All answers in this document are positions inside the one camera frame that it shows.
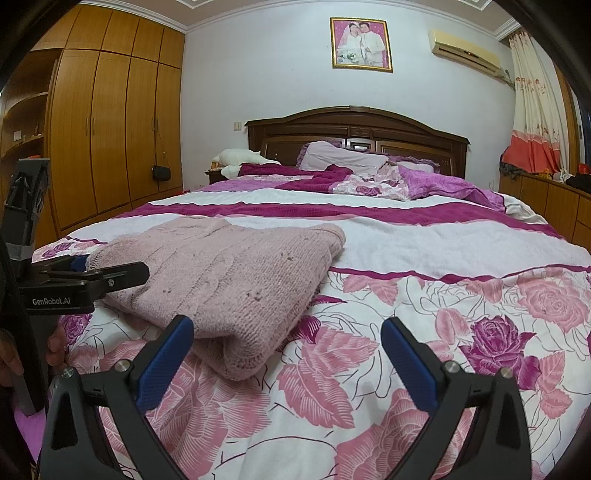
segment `gold frame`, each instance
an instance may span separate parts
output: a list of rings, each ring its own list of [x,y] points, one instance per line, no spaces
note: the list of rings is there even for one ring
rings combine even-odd
[[[335,38],[335,20],[345,20],[350,22],[373,22],[381,23],[384,26],[384,34],[386,36],[386,53],[388,54],[389,67],[372,67],[369,65],[353,65],[350,63],[336,63],[336,38]],[[334,69],[358,69],[358,70],[377,70],[378,72],[393,73],[392,68],[392,53],[390,52],[390,37],[388,35],[388,26],[385,20],[375,20],[372,18],[351,18],[351,17],[330,17],[330,46],[332,49],[332,60]]]

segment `pillow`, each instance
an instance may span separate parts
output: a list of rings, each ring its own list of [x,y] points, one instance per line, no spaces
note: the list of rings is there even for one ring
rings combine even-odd
[[[214,157],[212,161],[221,163],[224,166],[239,166],[243,163],[254,163],[256,165],[261,165],[263,163],[280,163],[276,160],[269,160],[265,157],[261,157],[260,152],[255,153],[246,148],[227,148]]]
[[[376,175],[387,159],[386,155],[361,153],[319,141],[308,146],[300,169],[323,171],[329,165],[337,165],[351,169],[356,175]]]
[[[341,142],[339,140],[326,140],[326,141],[329,144],[334,145],[335,147],[344,148],[343,147],[343,142]],[[308,147],[310,146],[311,143],[314,143],[314,142],[305,143],[302,146],[302,148],[300,149],[300,153],[298,154],[297,159],[295,160],[295,167],[297,169],[299,169],[301,167],[301,161],[304,159],[304,155],[308,151]]]
[[[427,163],[413,163],[411,161],[397,161],[395,162],[396,165],[402,165],[410,170],[421,170],[426,171],[427,173],[435,173],[434,168],[427,164]]]

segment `black bag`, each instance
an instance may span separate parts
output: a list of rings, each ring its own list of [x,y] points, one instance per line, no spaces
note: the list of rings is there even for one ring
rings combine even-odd
[[[574,177],[567,179],[566,184],[574,189],[591,193],[591,175],[577,173]]]
[[[154,165],[152,167],[152,179],[157,181],[169,181],[170,168]]]

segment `finger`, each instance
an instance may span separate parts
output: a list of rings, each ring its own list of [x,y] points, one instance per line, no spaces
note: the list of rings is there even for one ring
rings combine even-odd
[[[68,341],[66,338],[66,331],[61,325],[58,326],[56,331],[53,332],[47,339],[47,347],[49,348],[50,352],[58,352],[63,350],[67,343]]]
[[[0,358],[4,360],[14,374],[22,375],[24,373],[21,360],[12,342],[0,340]]]
[[[45,357],[45,360],[51,367],[56,367],[61,365],[64,362],[64,358],[66,357],[65,352],[62,350],[61,352],[56,353],[48,353]]]

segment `floral bedspread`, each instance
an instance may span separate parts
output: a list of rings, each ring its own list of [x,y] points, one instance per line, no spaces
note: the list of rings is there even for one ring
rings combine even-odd
[[[65,239],[38,256],[97,247]],[[586,272],[556,267],[456,283],[330,272],[258,375],[224,380],[190,354],[147,416],[190,479],[384,479],[427,420],[379,344],[382,322],[395,314],[442,361],[484,374],[516,372],[539,480],[589,405],[590,281]],[[133,358],[158,335],[105,306],[62,321],[72,340],[69,361],[84,372]],[[139,478],[102,410],[124,471]],[[470,419],[467,410],[434,478],[452,467]]]

